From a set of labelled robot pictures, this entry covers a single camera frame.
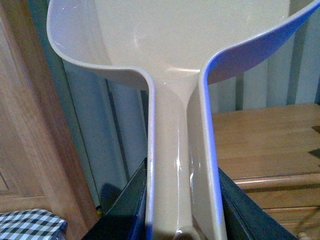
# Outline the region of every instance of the wooden dresser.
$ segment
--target wooden dresser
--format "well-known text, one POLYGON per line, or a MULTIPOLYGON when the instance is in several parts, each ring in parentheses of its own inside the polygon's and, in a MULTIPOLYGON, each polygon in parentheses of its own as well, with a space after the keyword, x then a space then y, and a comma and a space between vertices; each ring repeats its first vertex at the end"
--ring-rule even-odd
POLYGON ((297 236, 320 240, 320 106, 213 115, 219 167, 297 236))
POLYGON ((26 0, 0 2, 0 80, 0 213, 46 209, 81 239, 98 217, 26 0))

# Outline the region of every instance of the wooden surface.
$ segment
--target wooden surface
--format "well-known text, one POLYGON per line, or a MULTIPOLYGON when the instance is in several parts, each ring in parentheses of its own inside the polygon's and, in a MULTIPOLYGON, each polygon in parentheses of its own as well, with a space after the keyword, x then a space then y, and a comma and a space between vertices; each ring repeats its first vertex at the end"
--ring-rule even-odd
POLYGON ((0 3, 0 76, 0 212, 47 209, 81 239, 96 211, 24 0, 0 3))
POLYGON ((266 209, 265 212, 294 235, 305 232, 313 240, 320 239, 320 207, 266 209))
POLYGON ((287 105, 213 115, 219 167, 297 235, 320 239, 320 106, 287 105))

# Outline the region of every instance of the plastic scoop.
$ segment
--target plastic scoop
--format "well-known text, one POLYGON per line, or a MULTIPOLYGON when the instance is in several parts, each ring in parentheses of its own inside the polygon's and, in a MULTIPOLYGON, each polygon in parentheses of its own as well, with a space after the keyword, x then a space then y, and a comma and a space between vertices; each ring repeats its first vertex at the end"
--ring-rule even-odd
POLYGON ((310 0, 51 0, 47 32, 66 61, 149 90, 148 239, 227 239, 208 84, 274 53, 310 0))

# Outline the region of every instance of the wooden cabinet door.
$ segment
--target wooden cabinet door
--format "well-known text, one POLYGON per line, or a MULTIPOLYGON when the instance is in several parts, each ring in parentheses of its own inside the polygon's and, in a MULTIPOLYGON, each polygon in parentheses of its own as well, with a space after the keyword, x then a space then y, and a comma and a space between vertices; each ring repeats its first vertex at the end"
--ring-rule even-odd
POLYGON ((0 212, 47 209, 67 239, 97 221, 95 206, 28 7, 0 3, 0 212))

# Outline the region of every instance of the checkered fabric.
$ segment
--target checkered fabric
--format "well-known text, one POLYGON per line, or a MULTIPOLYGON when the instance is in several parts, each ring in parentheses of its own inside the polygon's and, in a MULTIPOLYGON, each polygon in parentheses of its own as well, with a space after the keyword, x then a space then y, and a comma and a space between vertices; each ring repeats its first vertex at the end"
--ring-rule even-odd
POLYGON ((43 209, 0 213, 0 240, 60 240, 67 222, 43 209))

